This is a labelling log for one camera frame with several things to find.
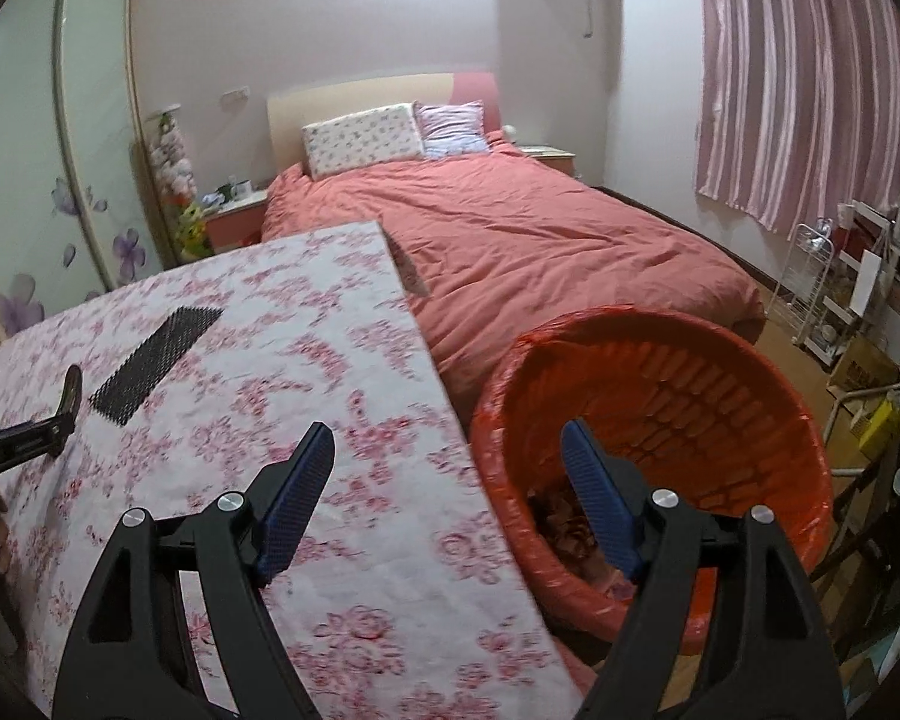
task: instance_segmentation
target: blue gripper pad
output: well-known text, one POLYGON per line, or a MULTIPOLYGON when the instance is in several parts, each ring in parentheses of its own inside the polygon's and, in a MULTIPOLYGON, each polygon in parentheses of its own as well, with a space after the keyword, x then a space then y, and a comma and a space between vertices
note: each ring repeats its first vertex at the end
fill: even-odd
POLYGON ((290 567, 333 470, 333 459, 333 433, 326 425, 319 425, 312 435, 305 436, 290 457, 289 462, 295 463, 293 469, 260 518, 261 547, 254 564, 260 586, 266 586, 290 567))
POLYGON ((600 551, 633 581, 644 566, 637 551, 637 519, 607 472, 604 450, 574 421, 560 433, 560 454, 600 551))

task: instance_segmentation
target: laundry basket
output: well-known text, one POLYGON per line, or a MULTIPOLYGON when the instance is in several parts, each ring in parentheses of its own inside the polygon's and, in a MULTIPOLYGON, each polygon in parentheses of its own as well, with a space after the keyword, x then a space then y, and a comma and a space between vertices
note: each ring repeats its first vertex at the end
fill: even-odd
MULTIPOLYGON (((572 574, 535 527, 528 495, 565 479, 560 429, 582 416, 652 487, 740 515, 771 507, 811 569, 826 547, 830 471, 810 413, 780 372, 728 330, 629 306, 567 314, 525 333, 474 413, 474 460, 516 562, 550 615, 613 641, 629 601, 572 574)), ((682 651, 703 649, 716 587, 701 570, 682 651)))

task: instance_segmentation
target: wardrobe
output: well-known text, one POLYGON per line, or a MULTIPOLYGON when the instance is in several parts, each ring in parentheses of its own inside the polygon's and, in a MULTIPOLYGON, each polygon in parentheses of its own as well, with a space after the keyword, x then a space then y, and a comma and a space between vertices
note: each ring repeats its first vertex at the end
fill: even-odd
POLYGON ((128 0, 0 10, 0 340, 170 266, 128 0))

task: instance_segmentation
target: headboard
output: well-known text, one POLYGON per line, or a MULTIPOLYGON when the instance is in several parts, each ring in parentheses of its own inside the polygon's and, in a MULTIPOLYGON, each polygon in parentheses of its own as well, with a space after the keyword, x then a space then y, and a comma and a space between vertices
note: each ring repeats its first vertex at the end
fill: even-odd
POLYGON ((484 129, 500 129, 497 82, 492 73, 431 73, 350 81, 274 95, 266 101, 271 144, 279 170, 303 162, 306 124, 394 103, 427 105, 484 101, 484 129))

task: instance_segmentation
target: pillow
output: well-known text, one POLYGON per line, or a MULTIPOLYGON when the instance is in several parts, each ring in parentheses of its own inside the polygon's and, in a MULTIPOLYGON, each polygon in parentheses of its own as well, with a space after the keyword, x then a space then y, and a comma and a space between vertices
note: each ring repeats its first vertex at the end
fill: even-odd
POLYGON ((413 114, 423 135, 427 159, 440 159, 457 154, 482 154, 490 151, 484 137, 484 104, 422 105, 413 104, 413 114))
POLYGON ((303 127, 314 179, 400 159, 423 159, 410 103, 386 105, 303 127))

